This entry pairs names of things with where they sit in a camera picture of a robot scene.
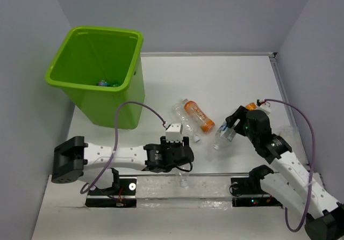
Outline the clear bottle blue label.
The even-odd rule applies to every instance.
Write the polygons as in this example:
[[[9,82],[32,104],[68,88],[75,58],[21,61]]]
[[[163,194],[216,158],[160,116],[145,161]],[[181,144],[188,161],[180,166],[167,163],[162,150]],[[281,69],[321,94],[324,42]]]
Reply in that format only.
[[[218,128],[214,136],[213,149],[219,151],[220,149],[227,147],[236,136],[234,128],[228,127],[227,122],[224,121]]]

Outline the clear bottle front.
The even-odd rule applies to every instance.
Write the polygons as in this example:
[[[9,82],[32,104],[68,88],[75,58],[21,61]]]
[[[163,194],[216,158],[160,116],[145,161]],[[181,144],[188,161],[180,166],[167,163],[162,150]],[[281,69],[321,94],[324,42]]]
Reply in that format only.
[[[176,168],[176,177],[177,177],[177,181],[179,183],[179,186],[181,188],[188,188],[189,187],[189,174],[190,174],[190,170],[187,170],[185,168]]]

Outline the green crushed plastic bottle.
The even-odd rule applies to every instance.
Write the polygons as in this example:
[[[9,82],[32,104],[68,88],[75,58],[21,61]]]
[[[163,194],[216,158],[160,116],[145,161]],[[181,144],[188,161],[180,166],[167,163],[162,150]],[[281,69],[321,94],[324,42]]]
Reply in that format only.
[[[117,87],[120,87],[121,84],[119,82],[112,82],[112,83],[110,83],[110,86],[114,87],[114,88],[117,88]]]

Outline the blue cap water bottle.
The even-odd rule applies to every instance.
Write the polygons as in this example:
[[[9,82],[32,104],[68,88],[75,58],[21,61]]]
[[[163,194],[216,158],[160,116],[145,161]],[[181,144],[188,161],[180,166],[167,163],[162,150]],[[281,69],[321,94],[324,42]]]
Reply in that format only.
[[[104,80],[97,82],[97,86],[110,87],[110,84]]]

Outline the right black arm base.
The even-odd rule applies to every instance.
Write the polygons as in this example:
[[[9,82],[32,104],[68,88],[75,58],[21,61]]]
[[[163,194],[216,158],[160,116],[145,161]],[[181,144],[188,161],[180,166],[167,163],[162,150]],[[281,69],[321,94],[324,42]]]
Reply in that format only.
[[[233,177],[229,187],[233,207],[282,207],[272,195],[254,186],[248,177]]]

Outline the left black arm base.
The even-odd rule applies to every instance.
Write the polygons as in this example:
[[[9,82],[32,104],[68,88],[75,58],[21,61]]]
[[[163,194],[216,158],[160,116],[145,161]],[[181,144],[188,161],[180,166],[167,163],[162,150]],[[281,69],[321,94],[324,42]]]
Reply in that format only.
[[[87,194],[85,206],[89,208],[135,208],[137,206],[137,177],[120,176],[112,168],[110,186],[96,187]]]

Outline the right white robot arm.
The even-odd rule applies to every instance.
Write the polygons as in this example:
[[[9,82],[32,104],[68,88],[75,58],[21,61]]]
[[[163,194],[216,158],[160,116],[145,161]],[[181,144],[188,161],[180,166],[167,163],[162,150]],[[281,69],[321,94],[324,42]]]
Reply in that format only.
[[[343,237],[343,204],[313,179],[312,171],[301,164],[287,141],[272,133],[264,111],[240,106],[225,121],[228,128],[247,137],[267,161],[267,165],[252,169],[247,178],[240,179],[239,191],[268,193],[285,210],[296,211],[310,239]]]

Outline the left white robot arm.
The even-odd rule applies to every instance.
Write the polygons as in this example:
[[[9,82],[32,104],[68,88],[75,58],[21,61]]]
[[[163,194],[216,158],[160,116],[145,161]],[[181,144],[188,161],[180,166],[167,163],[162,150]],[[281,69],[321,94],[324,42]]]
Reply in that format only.
[[[52,182],[55,184],[73,183],[77,180],[91,184],[97,169],[127,168],[153,173],[168,173],[174,168],[190,165],[194,153],[189,146],[189,138],[181,142],[167,142],[144,146],[118,148],[86,143],[83,136],[75,136],[54,149]]]

